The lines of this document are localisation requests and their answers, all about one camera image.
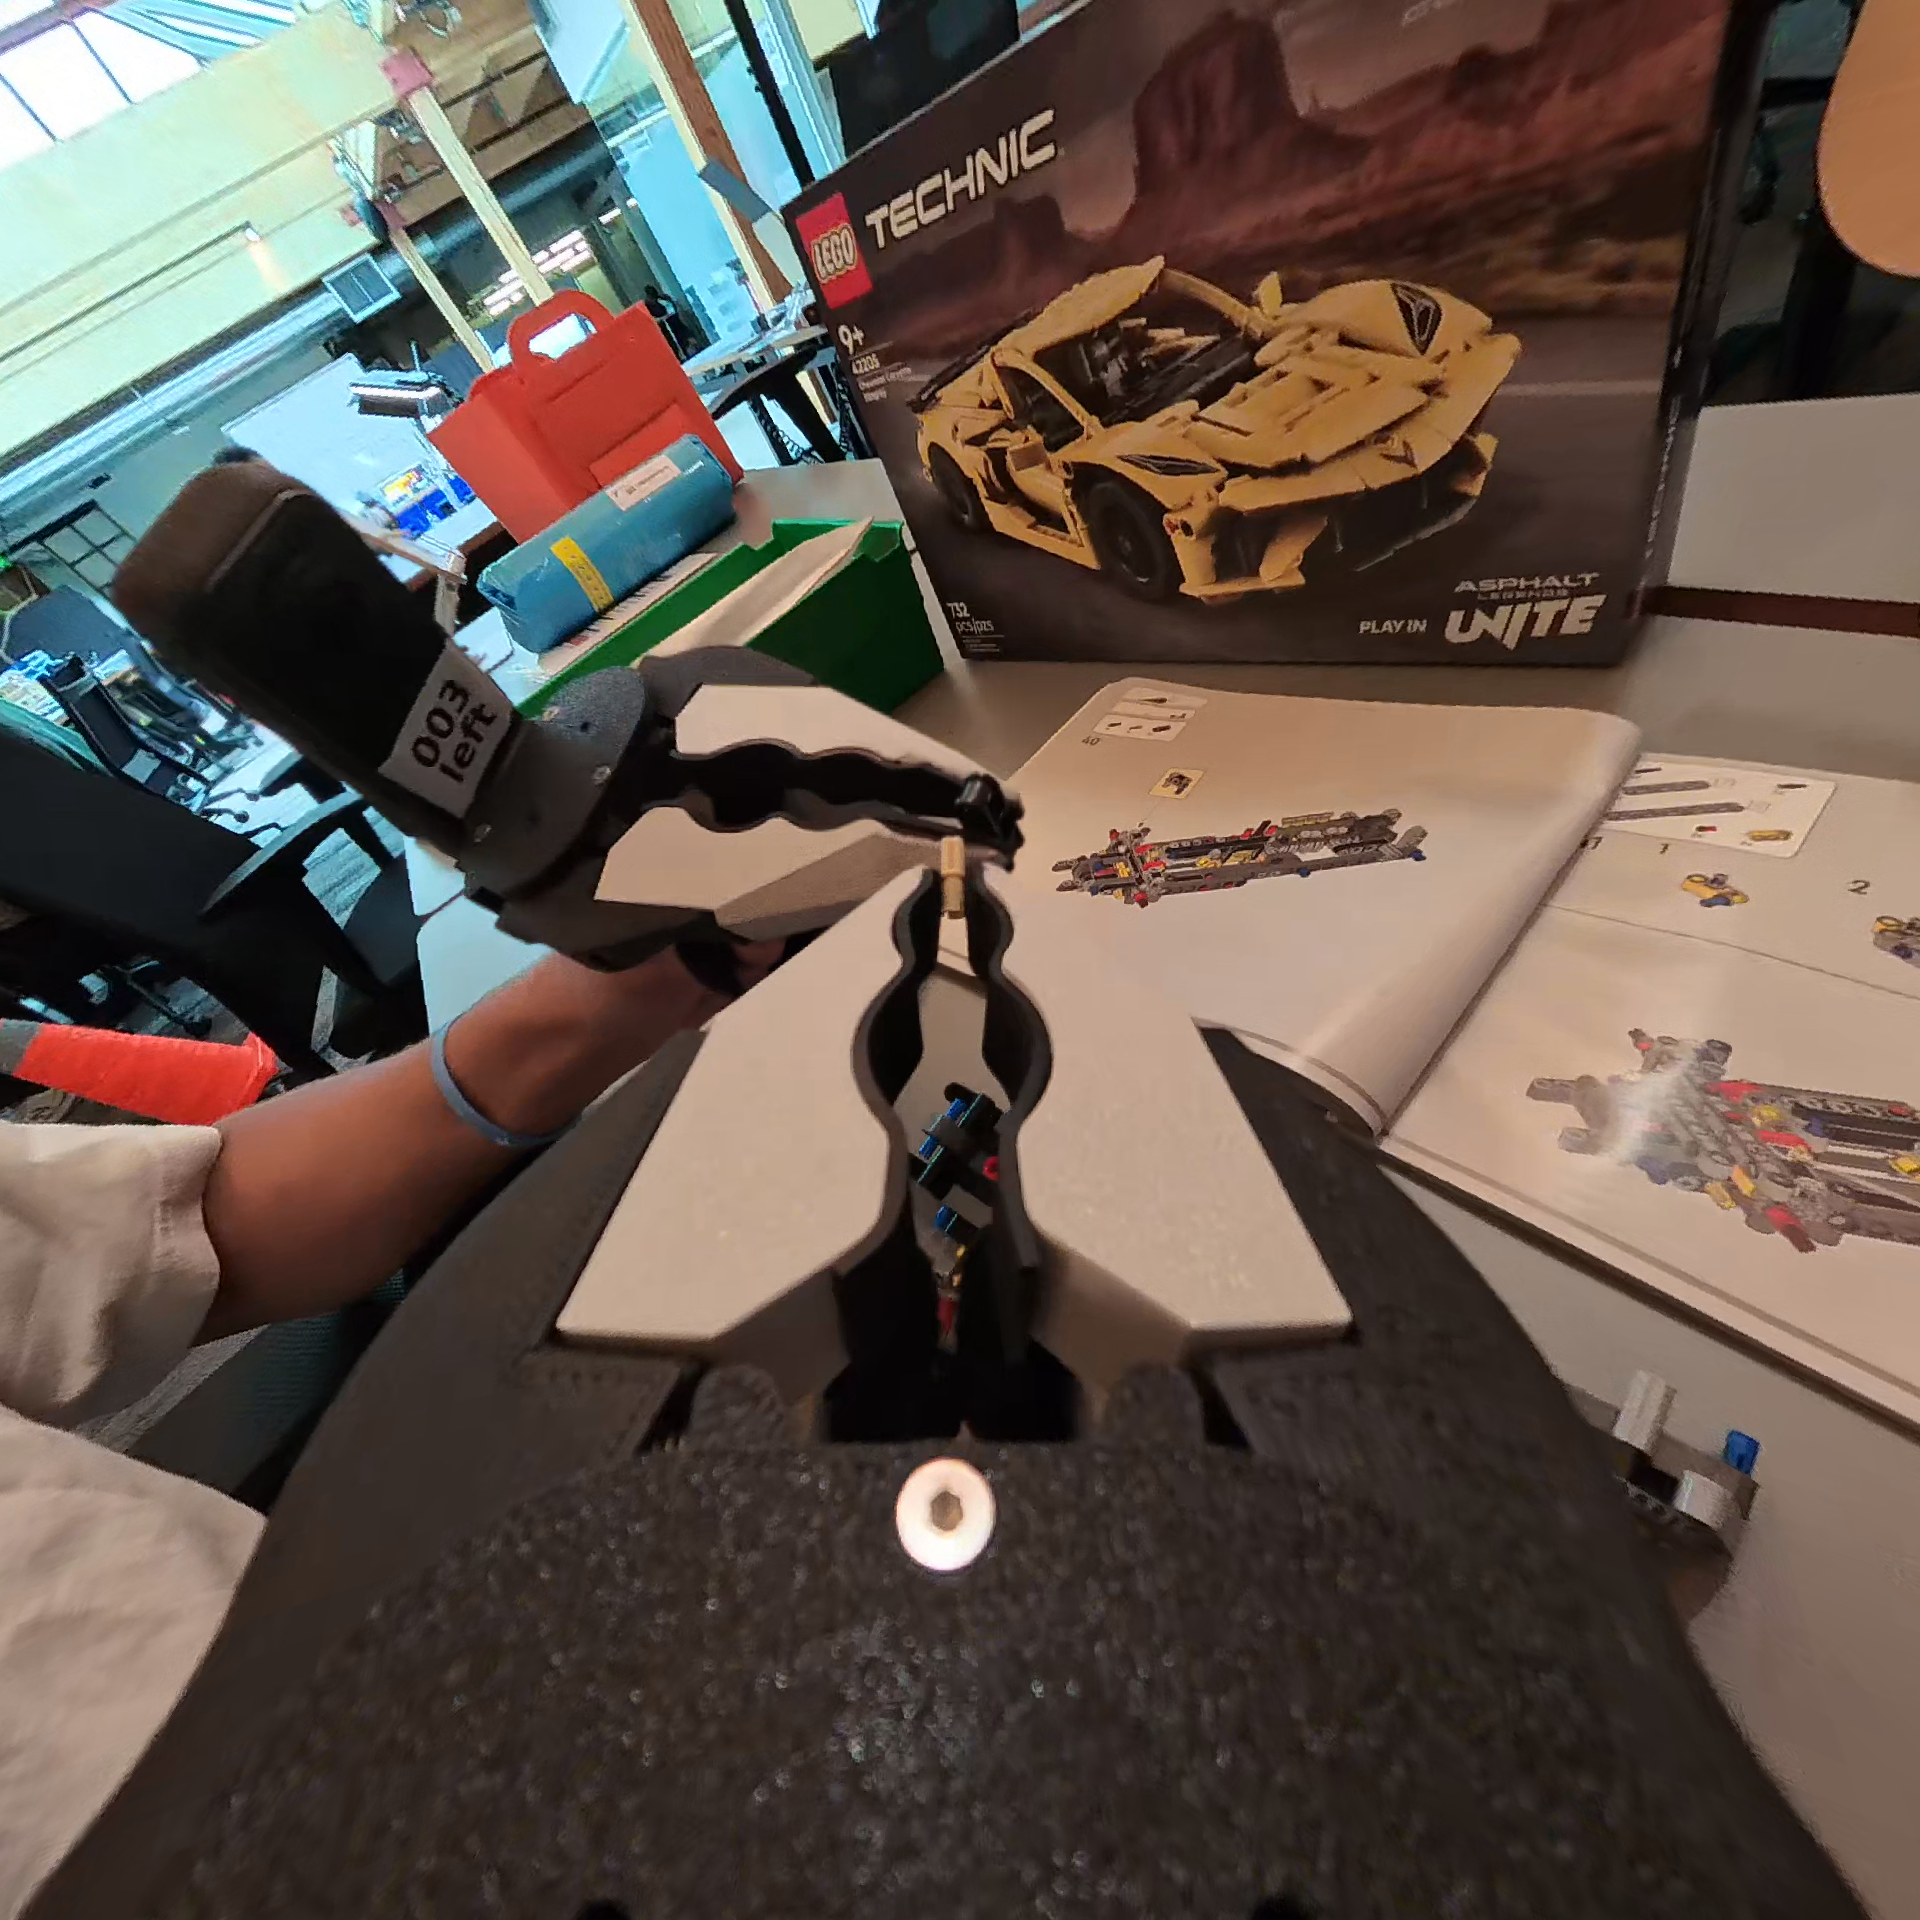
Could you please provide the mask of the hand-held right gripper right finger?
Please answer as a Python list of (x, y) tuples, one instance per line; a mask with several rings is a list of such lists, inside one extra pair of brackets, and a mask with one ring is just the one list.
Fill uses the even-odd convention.
[(981, 1049), (1008, 1095), (992, 1330), (1086, 1390), (1141, 1365), (1271, 1353), (1353, 1326), (1186, 1010), (1058, 898), (971, 878)]

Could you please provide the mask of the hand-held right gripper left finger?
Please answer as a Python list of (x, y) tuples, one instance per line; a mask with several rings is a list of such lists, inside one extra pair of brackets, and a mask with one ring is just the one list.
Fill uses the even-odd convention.
[(560, 1310), (571, 1346), (759, 1367), (786, 1401), (848, 1365), (832, 1285), (898, 1214), (896, 1125), (857, 1029), (903, 976), (921, 871), (709, 1022)]

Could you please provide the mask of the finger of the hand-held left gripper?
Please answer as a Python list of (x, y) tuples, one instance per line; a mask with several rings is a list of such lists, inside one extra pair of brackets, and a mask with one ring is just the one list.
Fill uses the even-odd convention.
[(953, 825), (971, 757), (825, 686), (706, 683), (672, 722), (663, 798), (709, 825), (839, 809)]
[(706, 917), (725, 933), (770, 939), (818, 930), (859, 910), (901, 873), (976, 862), (953, 823), (912, 823), (880, 809), (720, 827), (690, 809), (647, 809), (619, 834), (592, 898), (651, 917)]

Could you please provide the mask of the lego chassis assembly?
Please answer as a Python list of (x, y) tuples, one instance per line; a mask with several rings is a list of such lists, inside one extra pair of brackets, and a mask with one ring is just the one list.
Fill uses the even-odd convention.
[[(949, 1083), (907, 1154), (910, 1177), (933, 1205), (930, 1227), (946, 1243), (935, 1257), (946, 1333), (999, 1198), (1003, 1125), (1006, 1111), (990, 1095)], [(1675, 1387), (1650, 1371), (1632, 1374), (1618, 1406), (1579, 1387), (1570, 1399), (1600, 1435), (1607, 1472), (1650, 1538), (1703, 1561), (1735, 1557), (1760, 1493), (1755, 1435), (1730, 1429), (1717, 1451), (1673, 1440)]]

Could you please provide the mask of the lego instruction booklet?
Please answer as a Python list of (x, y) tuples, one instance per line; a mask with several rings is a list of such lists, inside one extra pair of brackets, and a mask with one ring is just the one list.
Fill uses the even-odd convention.
[(1127, 677), (1010, 786), (1019, 887), (1394, 1163), (1915, 1426), (1913, 782)]

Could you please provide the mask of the person's left forearm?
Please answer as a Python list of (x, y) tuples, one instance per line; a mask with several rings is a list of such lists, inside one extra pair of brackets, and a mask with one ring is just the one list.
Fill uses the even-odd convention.
[(558, 1129), (469, 1113), (446, 1081), (418, 1045), (222, 1122), (201, 1344), (363, 1301)]

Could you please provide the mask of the lego set box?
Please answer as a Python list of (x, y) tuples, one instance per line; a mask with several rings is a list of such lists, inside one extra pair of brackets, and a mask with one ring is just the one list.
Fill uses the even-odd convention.
[(1077, 5), (784, 208), (960, 656), (1616, 665), (1774, 5)]

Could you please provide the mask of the person's left hand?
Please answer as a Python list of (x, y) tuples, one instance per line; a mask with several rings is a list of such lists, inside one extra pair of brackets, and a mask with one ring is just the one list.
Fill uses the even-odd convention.
[(677, 951), (615, 974), (549, 955), (450, 1024), (446, 1065), (491, 1125), (514, 1136), (551, 1136), (784, 958), (786, 942), (734, 944), (734, 985), (713, 990)]

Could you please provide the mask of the green storage bin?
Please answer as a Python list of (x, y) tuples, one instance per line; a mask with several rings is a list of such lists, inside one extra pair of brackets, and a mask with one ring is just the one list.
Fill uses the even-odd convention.
[[(873, 521), (873, 530), (850, 565), (809, 592), (793, 610), (779, 615), (766, 631), (734, 645), (747, 645), (763, 656), (805, 670), (816, 681), (871, 709), (894, 713), (942, 677), (946, 658), (928, 617), (905, 526), (896, 519)], [(727, 549), (715, 546), (697, 553), (711, 555)], [(498, 667), (496, 677), (521, 713), (535, 713), (567, 683), (601, 667), (635, 665), (645, 656), (667, 656), (663, 651), (633, 661), (590, 656), (585, 663), (553, 667), (549, 658), (558, 649), (544, 656), (517, 651), (512, 661)]]

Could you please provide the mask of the white sheet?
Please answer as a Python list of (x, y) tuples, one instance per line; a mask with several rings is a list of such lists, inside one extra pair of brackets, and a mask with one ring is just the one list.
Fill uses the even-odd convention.
[(873, 517), (777, 519), (761, 544), (695, 553), (599, 617), (549, 665), (677, 654), (697, 640), (745, 642), (850, 565), (873, 526)]

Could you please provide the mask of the blue rolled bag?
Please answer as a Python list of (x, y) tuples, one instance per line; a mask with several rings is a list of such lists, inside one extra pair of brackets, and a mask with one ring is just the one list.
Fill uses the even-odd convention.
[(642, 459), (482, 569), (478, 594), (549, 654), (731, 526), (736, 480), (697, 437)]

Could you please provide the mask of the blue wristband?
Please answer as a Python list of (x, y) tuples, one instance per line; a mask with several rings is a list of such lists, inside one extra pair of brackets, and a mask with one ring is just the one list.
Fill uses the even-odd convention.
[(519, 1029), (494, 1031), (478, 1013), (434, 1031), (427, 1070), (448, 1115), (503, 1152), (530, 1154), (565, 1138), (590, 1104)]

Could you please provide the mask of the black office chair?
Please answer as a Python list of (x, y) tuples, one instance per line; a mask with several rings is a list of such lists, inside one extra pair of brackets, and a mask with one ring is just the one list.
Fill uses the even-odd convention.
[[(341, 987), (329, 1040), (347, 1058), (425, 1038), (409, 875), (352, 791), (256, 846), (5, 736), (2, 814), (7, 905), (162, 965), (265, 1040), (295, 1079), (334, 1072), (315, 1040), (325, 976)], [(309, 889), (304, 869), (338, 832), (375, 859), (347, 919)]]

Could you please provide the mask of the red felt bag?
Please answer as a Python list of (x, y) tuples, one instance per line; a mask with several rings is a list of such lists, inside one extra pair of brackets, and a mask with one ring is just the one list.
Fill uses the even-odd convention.
[(523, 311), (507, 361), (482, 373), (427, 441), (494, 519), (528, 542), (683, 437), (741, 466), (679, 357), (642, 309), (558, 293)]

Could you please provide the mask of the person in white shirt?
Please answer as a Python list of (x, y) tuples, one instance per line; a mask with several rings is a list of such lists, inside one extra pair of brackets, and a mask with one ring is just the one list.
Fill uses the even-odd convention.
[(2, 1913), (18, 1915), (171, 1717), (263, 1518), (80, 1431), (197, 1344), (219, 1136), (2, 1134)]

